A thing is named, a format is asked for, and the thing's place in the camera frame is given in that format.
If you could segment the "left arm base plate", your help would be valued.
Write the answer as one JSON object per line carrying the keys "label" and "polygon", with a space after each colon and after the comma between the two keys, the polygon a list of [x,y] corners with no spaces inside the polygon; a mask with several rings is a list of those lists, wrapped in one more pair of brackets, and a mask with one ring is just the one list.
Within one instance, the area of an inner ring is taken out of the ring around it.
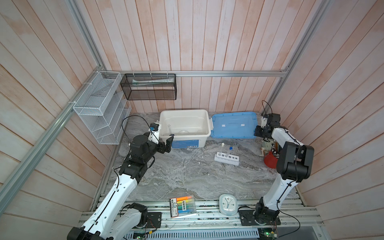
{"label": "left arm base plate", "polygon": [[162,213],[152,212],[145,213],[141,216],[139,224],[135,226],[135,229],[152,228],[159,229],[162,223]]}

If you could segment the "blue capped test tube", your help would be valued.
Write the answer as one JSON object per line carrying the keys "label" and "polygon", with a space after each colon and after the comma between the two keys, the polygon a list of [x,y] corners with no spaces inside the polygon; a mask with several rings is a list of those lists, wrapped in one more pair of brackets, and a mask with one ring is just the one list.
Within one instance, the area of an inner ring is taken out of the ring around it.
{"label": "blue capped test tube", "polygon": [[229,157],[229,155],[231,154],[232,150],[233,150],[233,147],[230,147],[229,148],[229,152],[227,153],[227,157]]}

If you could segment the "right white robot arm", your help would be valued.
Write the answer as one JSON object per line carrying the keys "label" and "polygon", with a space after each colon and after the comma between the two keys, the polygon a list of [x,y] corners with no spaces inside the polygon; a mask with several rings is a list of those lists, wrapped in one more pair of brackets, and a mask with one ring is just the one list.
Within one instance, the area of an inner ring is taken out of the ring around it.
{"label": "right white robot arm", "polygon": [[279,114],[266,114],[255,129],[255,136],[274,140],[282,148],[276,170],[278,175],[266,195],[257,203],[254,218],[257,224],[266,225],[276,221],[283,201],[290,191],[311,175],[315,150],[298,141],[289,130],[280,124]]}

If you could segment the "white plastic storage bin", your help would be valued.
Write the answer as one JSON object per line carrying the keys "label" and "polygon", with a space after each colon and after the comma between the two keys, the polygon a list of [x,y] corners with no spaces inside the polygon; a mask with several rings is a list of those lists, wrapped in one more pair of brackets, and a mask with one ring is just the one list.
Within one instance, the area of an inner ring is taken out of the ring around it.
{"label": "white plastic storage bin", "polygon": [[[163,111],[160,115],[160,138],[166,141],[171,125],[174,134],[173,149],[203,148],[213,130],[213,122],[206,110],[174,110]],[[179,135],[179,131],[187,130],[189,135]]]}

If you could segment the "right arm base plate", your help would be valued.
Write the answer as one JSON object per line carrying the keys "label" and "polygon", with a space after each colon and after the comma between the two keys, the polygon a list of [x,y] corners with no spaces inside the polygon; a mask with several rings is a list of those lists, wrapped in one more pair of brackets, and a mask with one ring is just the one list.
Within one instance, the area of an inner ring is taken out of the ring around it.
{"label": "right arm base plate", "polygon": [[278,216],[279,211],[270,210],[239,210],[239,216],[242,226],[265,226],[265,225],[281,225]]}

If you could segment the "red pencil cup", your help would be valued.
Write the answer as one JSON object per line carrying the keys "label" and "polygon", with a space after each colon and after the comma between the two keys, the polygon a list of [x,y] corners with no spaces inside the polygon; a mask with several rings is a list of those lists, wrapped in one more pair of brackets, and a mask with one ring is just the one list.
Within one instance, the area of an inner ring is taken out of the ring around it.
{"label": "red pencil cup", "polygon": [[274,156],[272,152],[268,152],[264,157],[264,163],[268,168],[276,169],[278,158]]}

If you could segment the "white test tube rack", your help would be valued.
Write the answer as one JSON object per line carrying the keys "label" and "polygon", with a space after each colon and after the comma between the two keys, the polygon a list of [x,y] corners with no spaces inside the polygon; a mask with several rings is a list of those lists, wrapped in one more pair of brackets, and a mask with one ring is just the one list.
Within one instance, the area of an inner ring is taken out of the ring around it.
{"label": "white test tube rack", "polygon": [[222,153],[222,152],[217,152],[214,156],[214,160],[216,162],[234,165],[234,166],[239,166],[239,164],[240,164],[240,157],[239,156],[226,154],[226,153]]}

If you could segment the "white round clock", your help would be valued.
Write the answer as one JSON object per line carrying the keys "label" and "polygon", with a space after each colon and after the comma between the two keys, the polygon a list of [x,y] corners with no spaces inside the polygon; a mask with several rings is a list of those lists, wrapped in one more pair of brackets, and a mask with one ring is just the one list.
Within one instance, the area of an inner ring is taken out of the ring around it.
{"label": "white round clock", "polygon": [[219,211],[225,216],[235,216],[238,213],[238,201],[235,196],[222,194],[219,197]]}

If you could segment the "pale green small box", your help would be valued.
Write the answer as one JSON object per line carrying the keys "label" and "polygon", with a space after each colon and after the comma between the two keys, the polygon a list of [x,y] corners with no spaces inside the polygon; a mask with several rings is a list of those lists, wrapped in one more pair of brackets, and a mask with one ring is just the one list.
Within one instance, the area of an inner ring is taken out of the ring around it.
{"label": "pale green small box", "polygon": [[265,157],[272,150],[272,147],[273,147],[273,142],[262,140],[262,147],[261,147],[262,156]]}

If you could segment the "highlighter marker pack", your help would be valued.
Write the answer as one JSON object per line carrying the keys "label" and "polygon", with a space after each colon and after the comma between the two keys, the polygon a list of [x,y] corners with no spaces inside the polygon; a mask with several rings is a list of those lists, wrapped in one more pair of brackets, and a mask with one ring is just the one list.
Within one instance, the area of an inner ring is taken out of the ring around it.
{"label": "highlighter marker pack", "polygon": [[171,218],[183,218],[197,213],[194,196],[171,198],[169,204]]}

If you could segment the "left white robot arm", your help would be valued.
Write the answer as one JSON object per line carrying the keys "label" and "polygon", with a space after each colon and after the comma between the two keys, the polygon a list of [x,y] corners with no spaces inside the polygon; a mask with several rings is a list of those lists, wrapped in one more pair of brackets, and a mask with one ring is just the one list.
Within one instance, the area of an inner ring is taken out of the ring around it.
{"label": "left white robot arm", "polygon": [[155,161],[156,153],[169,153],[173,136],[165,142],[154,139],[152,133],[133,138],[130,151],[118,168],[117,179],[109,193],[92,216],[80,227],[72,228],[69,240],[120,240],[133,228],[145,228],[148,224],[148,208],[142,204],[127,205],[126,212],[117,219],[123,205]]}

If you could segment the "colored pencils bundle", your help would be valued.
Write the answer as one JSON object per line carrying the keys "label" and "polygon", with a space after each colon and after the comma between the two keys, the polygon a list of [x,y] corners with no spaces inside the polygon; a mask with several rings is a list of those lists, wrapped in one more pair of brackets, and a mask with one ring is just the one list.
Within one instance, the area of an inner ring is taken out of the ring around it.
{"label": "colored pencils bundle", "polygon": [[273,154],[274,157],[276,157],[276,158],[279,157],[279,155],[280,155],[280,145],[278,144],[278,142],[276,142],[276,141],[273,142],[271,153]]}

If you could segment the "clear glass petri dish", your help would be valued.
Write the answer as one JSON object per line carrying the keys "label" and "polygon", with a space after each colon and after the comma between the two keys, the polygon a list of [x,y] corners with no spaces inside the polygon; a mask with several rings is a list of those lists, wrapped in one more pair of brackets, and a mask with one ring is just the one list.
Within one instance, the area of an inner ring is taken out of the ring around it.
{"label": "clear glass petri dish", "polygon": [[189,131],[187,131],[187,130],[181,130],[181,131],[179,131],[179,133],[178,133],[179,135],[182,135],[182,136],[185,136],[185,135],[189,135],[190,134],[190,132]]}

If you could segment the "blue plastic bin lid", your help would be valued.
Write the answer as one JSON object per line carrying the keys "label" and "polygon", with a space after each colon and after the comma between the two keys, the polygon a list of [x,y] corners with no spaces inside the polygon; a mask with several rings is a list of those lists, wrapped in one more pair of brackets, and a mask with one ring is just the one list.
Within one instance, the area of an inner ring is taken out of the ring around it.
{"label": "blue plastic bin lid", "polygon": [[211,137],[216,139],[254,139],[258,116],[254,112],[215,114]]}

